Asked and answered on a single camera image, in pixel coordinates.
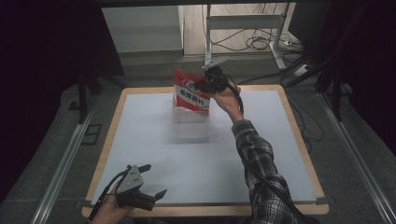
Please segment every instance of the checkered shirt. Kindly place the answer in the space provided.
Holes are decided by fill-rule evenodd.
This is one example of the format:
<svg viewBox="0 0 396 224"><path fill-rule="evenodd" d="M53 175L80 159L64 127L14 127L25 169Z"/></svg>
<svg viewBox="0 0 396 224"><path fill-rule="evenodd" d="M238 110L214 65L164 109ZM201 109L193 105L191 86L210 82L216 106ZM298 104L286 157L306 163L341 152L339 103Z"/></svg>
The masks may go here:
<svg viewBox="0 0 396 224"><path fill-rule="evenodd" d="M248 163L272 184L286 198L290 199L288 184L277 173L274 164L274 153L271 145L259 136L249 120L240 120L232 127L236 140L236 148ZM245 179L252 207L249 223L297 223L295 216L269 188L248 168L245 169Z"/></svg>

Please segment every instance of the red and white box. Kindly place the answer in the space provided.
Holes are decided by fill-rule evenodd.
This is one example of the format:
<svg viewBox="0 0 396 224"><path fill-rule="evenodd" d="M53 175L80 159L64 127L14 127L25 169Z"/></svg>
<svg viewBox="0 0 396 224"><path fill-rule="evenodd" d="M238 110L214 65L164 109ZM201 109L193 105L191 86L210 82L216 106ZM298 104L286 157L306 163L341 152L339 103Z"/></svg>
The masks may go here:
<svg viewBox="0 0 396 224"><path fill-rule="evenodd" d="M205 83L202 77L174 67L175 92L173 122L180 138L207 138L209 133L210 97L194 88L194 83Z"/></svg>

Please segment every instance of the metal frame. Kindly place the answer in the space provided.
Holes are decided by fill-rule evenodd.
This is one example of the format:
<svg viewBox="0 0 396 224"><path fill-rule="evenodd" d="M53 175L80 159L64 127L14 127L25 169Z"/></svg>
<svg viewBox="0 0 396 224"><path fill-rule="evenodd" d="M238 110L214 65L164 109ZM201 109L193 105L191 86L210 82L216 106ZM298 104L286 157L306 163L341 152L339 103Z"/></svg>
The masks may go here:
<svg viewBox="0 0 396 224"><path fill-rule="evenodd" d="M280 15L233 15L233 16L211 16L211 5L206 9L206 44L205 44L205 66L212 66L212 43L210 40L211 30L229 29L276 29L276 37L270 42L270 48L276 60L279 70L285 70L286 66L279 54L278 44L282 35L283 26L288 16L290 3L287 3Z"/></svg>
<svg viewBox="0 0 396 224"><path fill-rule="evenodd" d="M98 98L99 96L97 95L93 96L90 110L87 116L81 124L77 125L73 136L70 139L69 144L67 145L64 155L62 156L62 159L58 165L58 168L56 169L51 181L49 182L49 186L47 187L47 190L43 198L41 199L40 205L35 211L35 215L33 216L31 222L32 224L47 223L50 212L52 211L52 207L55 204L59 192L61 191L64 180L66 179L67 173L69 172L70 166L78 151L78 147L81 143L85 131L87 130L88 124L90 123Z"/></svg>

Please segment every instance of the person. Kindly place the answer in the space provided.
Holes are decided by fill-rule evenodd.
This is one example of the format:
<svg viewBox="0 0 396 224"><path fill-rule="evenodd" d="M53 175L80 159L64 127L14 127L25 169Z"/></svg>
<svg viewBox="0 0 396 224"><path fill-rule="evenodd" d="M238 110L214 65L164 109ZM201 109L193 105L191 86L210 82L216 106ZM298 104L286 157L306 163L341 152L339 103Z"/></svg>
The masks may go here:
<svg viewBox="0 0 396 224"><path fill-rule="evenodd" d="M288 184L277 172L274 164L271 145L259 136L252 122L244 118L233 92L227 88L210 96L228 114L233 123L232 132L236 149L243 157L242 161L247 161L249 166L260 171L261 176L265 177L283 197L291 202ZM297 217L285 202L269 189L251 169L245 169L245 179L252 208L251 217L245 220L246 223L297 223ZM118 207L115 196L107 195L92 223L118 223L132 209L132 207Z"/></svg>

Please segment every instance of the wooden table border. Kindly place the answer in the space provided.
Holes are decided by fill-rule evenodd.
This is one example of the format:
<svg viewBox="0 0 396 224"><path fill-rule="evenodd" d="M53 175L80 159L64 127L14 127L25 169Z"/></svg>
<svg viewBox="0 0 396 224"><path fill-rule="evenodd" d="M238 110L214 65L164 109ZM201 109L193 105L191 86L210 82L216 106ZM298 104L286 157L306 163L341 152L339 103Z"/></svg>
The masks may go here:
<svg viewBox="0 0 396 224"><path fill-rule="evenodd" d="M241 86L242 91L277 91L280 100L285 108L286 115L288 116L290 127L294 133L297 145L300 149L303 161L308 171L309 177L312 182L317 199L325 198L323 189L318 181L317 173L306 150L304 140L300 134L297 122L292 114L289 100L285 91L279 85L254 85L254 86ZM124 103L128 94L150 94L150 93L171 93L173 87L157 87L157 88L128 88L122 91L119 103L114 113L113 120L111 121L110 128L107 133L106 141L102 149L99 161L96 166L95 173L92 178L90 188L88 190L86 201L90 202L93 194L99 184L100 178L106 167L108 155L111 146L113 145L114 136L120 122L120 117L123 111ZM329 212L329 205L327 203L305 203L296 204L296 207L306 215L324 215ZM84 217L88 217L91 213L91 207L82 207L81 212ZM151 212L142 209L134 209L130 217L249 217L249 205L228 205L228 206L172 206L162 207L155 206Z"/></svg>

